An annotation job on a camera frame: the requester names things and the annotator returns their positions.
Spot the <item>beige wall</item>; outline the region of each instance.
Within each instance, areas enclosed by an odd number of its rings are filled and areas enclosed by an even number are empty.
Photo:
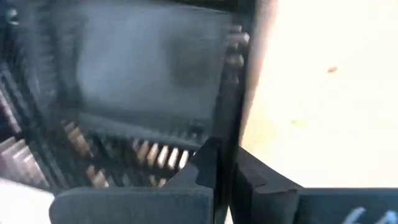
[[[397,187],[398,2],[272,2],[243,147],[306,187]]]

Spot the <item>white surface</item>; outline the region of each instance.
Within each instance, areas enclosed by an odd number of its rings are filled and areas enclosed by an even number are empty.
[[[1,224],[50,224],[50,193],[0,178]]]
[[[243,147],[305,187],[398,187],[397,4],[280,0]]]

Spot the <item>vent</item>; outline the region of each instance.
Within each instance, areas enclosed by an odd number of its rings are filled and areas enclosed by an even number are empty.
[[[147,140],[84,134],[74,122],[64,123],[74,153],[91,163],[86,174],[98,188],[148,183],[152,187],[161,187],[194,155],[193,151]]]

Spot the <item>dusty surface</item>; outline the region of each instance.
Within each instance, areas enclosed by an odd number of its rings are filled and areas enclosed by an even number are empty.
[[[275,5],[243,147],[306,187],[398,187],[398,2]]]

